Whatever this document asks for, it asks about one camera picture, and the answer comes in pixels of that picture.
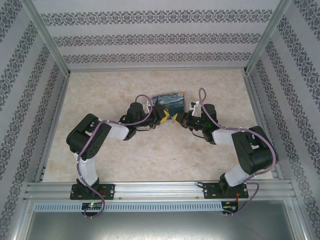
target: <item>marble surface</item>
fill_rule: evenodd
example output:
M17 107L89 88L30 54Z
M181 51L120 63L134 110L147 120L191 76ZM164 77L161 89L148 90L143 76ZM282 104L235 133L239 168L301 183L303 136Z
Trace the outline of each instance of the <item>marble surface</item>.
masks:
M76 160L66 138L86 114L117 121L139 94L183 92L188 108L189 102L198 100L200 87L207 92L205 103L215 105L220 124L257 124L240 70L72 73L43 181L75 182ZM137 132L129 141L106 139L96 155L96 171L103 182L218 180L237 163L233 146L211 145L173 120Z

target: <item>black bracket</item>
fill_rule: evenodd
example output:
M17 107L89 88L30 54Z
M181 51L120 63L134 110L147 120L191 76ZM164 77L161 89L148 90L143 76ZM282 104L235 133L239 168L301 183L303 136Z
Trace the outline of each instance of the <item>black bracket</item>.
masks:
M100 193L104 200L113 200L115 196L115 186L114 184L103 184L100 183L97 187L97 192ZM84 192L78 184L73 184L70 193L71 200L101 200L98 195L93 197L90 194Z
M249 197L247 185L244 183L230 187L225 194L222 193L218 182L198 182L197 186L203 189L204 199L235 199L237 194L239 199Z

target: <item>small box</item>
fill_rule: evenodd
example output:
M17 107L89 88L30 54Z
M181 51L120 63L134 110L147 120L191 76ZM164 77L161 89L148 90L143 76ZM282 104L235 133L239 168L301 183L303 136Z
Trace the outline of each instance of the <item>small box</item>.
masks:
M157 106L160 109L168 109L170 114L168 119L172 119L175 114L185 112L185 94L179 92L154 96L152 98L152 106Z

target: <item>wall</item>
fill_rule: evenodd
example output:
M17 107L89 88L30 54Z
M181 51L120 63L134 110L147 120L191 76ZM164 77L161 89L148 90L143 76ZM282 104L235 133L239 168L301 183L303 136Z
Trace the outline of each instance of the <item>wall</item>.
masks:
M245 67L279 0L36 0L71 70Z
M0 240L33 182L66 78L18 0L0 1Z
M320 0L294 0L251 73L286 179L320 239Z

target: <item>enclosure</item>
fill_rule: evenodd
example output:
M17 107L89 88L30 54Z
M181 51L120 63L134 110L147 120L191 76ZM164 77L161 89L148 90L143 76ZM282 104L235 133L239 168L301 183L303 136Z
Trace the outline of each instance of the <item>enclosure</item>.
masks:
M320 239L319 3L2 0L0 239ZM106 139L96 171L114 200L83 219L70 131L88 113L118 121L139 94L184 93L187 112L199 88L220 124L261 126L278 155L248 208L225 218L197 187L234 147L167 120Z

